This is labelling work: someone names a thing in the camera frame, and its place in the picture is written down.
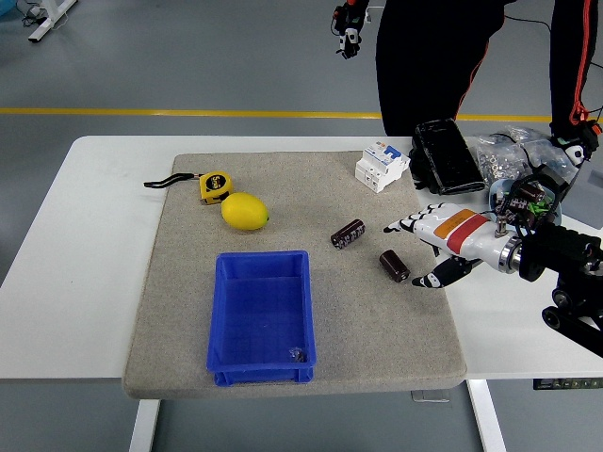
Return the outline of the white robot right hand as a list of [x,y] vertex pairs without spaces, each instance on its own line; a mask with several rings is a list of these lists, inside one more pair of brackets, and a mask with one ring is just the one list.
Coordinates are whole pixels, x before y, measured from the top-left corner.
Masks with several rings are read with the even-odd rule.
[[412,233],[433,249],[445,253],[447,260],[430,273],[412,280],[414,286],[443,288],[459,281],[481,263],[502,269],[500,258],[510,237],[506,234],[496,237],[496,228],[494,221],[481,213],[441,202],[396,220],[383,231]]

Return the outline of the person's right hand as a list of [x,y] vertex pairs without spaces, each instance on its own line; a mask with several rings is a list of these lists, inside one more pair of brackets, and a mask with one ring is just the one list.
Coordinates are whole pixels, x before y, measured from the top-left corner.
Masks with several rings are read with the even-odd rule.
[[339,38],[336,52],[344,59],[355,57],[360,49],[364,18],[365,9],[360,1],[346,1],[334,9],[331,31]]

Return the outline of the person's left hand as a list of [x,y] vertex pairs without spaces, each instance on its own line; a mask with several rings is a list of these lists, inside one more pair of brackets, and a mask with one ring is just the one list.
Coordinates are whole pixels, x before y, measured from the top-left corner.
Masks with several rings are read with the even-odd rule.
[[552,137],[552,143],[561,148],[571,163],[580,168],[585,161],[589,161],[599,146],[599,136],[602,127],[596,120],[582,121],[573,126],[565,134]]

